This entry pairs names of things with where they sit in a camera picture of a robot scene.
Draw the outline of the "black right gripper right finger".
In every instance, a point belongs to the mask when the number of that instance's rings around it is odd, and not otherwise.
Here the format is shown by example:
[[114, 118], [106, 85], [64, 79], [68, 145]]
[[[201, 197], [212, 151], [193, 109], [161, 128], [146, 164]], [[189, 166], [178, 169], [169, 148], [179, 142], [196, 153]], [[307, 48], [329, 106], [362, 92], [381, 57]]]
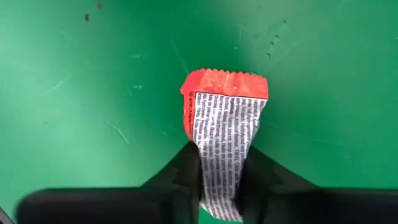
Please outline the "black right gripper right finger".
[[239, 212], [244, 224], [398, 224], [398, 189], [320, 187], [251, 147]]

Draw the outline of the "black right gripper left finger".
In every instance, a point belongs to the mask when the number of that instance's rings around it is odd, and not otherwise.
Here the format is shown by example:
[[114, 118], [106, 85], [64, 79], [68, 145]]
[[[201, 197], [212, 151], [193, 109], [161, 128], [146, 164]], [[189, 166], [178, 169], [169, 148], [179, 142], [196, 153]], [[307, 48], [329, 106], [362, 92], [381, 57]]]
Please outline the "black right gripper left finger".
[[139, 187], [43, 189], [25, 196], [17, 224], [198, 224], [201, 165], [193, 142]]

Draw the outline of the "red-orange candy wrapper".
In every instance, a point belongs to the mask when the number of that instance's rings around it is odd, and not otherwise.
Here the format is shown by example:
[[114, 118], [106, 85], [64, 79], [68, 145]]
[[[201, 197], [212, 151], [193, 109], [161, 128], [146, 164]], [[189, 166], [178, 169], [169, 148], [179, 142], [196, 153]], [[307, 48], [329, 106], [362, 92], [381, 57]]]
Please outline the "red-orange candy wrapper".
[[200, 205], [216, 219], [240, 222], [234, 200], [269, 99], [267, 80], [260, 75], [207, 68], [190, 73], [180, 92], [184, 128], [200, 154]]

